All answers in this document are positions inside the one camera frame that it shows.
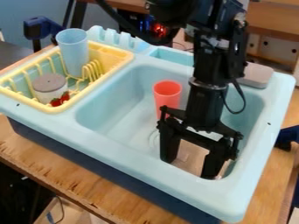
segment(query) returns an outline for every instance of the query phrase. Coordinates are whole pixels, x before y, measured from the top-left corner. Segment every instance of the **red strawberry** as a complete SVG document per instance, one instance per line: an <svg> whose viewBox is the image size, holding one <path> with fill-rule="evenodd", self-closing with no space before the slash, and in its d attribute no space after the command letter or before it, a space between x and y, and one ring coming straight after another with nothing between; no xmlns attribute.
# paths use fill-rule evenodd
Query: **red strawberry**
<svg viewBox="0 0 299 224"><path fill-rule="evenodd" d="M61 105L61 100L58 98L55 98L55 99L52 99L52 101L50 103L53 107L58 107Z"/></svg>
<svg viewBox="0 0 299 224"><path fill-rule="evenodd" d="M60 98L61 103L67 102L71 99L70 94L68 94L68 91L66 91Z"/></svg>

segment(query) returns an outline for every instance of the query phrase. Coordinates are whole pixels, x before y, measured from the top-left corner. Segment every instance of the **blue cup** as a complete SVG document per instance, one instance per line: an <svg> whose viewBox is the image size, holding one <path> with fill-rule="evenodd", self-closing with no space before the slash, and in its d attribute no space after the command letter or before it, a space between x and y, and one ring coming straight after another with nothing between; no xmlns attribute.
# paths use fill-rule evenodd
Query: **blue cup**
<svg viewBox="0 0 299 224"><path fill-rule="evenodd" d="M67 29L57 34L62 58L67 72L75 78L82 77L82 67L89 61L87 33L81 29Z"/></svg>

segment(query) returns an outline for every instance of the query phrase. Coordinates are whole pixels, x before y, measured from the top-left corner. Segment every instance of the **sink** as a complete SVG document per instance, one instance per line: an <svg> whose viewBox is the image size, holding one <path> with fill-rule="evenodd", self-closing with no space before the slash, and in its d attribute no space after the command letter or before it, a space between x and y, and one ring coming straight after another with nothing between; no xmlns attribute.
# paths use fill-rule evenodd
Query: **sink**
<svg viewBox="0 0 299 224"><path fill-rule="evenodd" d="M193 67L194 64L193 53L182 52L165 46L157 47L154 51L148 53L148 55L160 60L167 60L188 67Z"/></svg>
<svg viewBox="0 0 299 224"><path fill-rule="evenodd" d="M62 113L46 114L4 94L0 94L0 112L220 220L240 221L274 146L295 80L274 73L265 89L242 86L246 110L239 115L224 110L221 118L245 136L238 159L227 164L222 178L202 179L199 174L200 158L206 154L203 149L182 142L174 164L159 159L152 85L164 79L179 81L184 89L180 108L184 109L193 71L190 64L175 64L159 51L156 56L136 55ZM227 103L235 110L242 106L233 86ZM201 134L219 139L215 134ZM186 165L188 160L194 164Z"/></svg>
<svg viewBox="0 0 299 224"><path fill-rule="evenodd" d="M78 110L77 122L105 137L129 148L159 159L159 133L156 129L156 107L152 94L152 86L160 80L172 79L183 86L180 108L185 109L190 73L178 73L170 69L153 65L140 65L115 77L108 87ZM258 121L265 103L250 88L243 87L248 107L239 114L230 114L227 110L222 115L222 122L245 136L240 142L240 154L247 145L252 130ZM230 87L227 101L231 107L242 108L243 101L238 97L233 86ZM216 134L202 135L219 140Z"/></svg>

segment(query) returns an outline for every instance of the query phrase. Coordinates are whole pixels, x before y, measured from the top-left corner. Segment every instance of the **yellow dish rack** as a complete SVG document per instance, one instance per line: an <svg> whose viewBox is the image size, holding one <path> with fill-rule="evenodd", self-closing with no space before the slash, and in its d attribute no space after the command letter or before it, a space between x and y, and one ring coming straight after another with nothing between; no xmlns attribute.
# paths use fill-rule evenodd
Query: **yellow dish rack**
<svg viewBox="0 0 299 224"><path fill-rule="evenodd" d="M28 65L20 66L0 78L0 93L45 113L60 113L70 108L75 102L134 58L132 52L93 41L88 41L88 47L89 63L82 67L81 78L72 77L67 72L60 49L57 47L55 51L50 50L43 57L34 59ZM61 106L53 107L51 104L42 104L38 101L32 88L31 82L34 79L48 73L61 74L66 77L71 99L64 101Z"/></svg>

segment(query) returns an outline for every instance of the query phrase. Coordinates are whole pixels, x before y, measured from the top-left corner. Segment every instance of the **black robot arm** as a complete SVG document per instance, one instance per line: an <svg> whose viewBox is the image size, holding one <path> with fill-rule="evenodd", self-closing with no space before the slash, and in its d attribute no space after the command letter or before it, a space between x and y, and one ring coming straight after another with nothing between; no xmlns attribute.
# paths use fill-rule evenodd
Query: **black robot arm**
<svg viewBox="0 0 299 224"><path fill-rule="evenodd" d="M152 45L165 45L172 41L178 29L194 27L194 74L185 110L161 107L160 158L171 163L176 157L181 139L210 151L205 157L202 178L213 179L228 159L238 155L241 133L220 121L226 104L228 84L236 87L246 99L236 79L244 76L247 35L246 11L237 0L147 0L149 13L170 28L164 38L153 38L138 31L118 15L104 0L95 0L123 28ZM215 141L196 133L215 132L222 136Z"/></svg>

